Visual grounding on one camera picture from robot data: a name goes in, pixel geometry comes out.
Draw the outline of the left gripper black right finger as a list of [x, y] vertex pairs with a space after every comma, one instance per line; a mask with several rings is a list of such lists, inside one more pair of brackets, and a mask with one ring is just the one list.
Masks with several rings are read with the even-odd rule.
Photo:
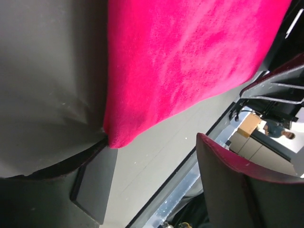
[[304, 180], [255, 164], [198, 133], [196, 151], [214, 228], [302, 228]]

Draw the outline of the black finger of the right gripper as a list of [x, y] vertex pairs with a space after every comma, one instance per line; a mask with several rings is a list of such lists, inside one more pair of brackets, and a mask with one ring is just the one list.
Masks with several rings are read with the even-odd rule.
[[297, 55], [240, 92], [241, 99], [301, 105], [304, 102], [304, 55]]

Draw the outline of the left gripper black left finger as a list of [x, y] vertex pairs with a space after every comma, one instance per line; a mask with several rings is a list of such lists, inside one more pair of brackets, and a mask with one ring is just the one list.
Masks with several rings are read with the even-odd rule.
[[29, 176], [1, 178], [1, 227], [99, 227], [105, 219], [117, 153], [105, 137]]

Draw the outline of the red t shirt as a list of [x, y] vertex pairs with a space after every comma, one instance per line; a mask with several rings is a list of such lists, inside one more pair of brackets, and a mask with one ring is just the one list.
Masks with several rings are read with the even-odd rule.
[[250, 80], [288, 0], [111, 0], [103, 128], [111, 148]]

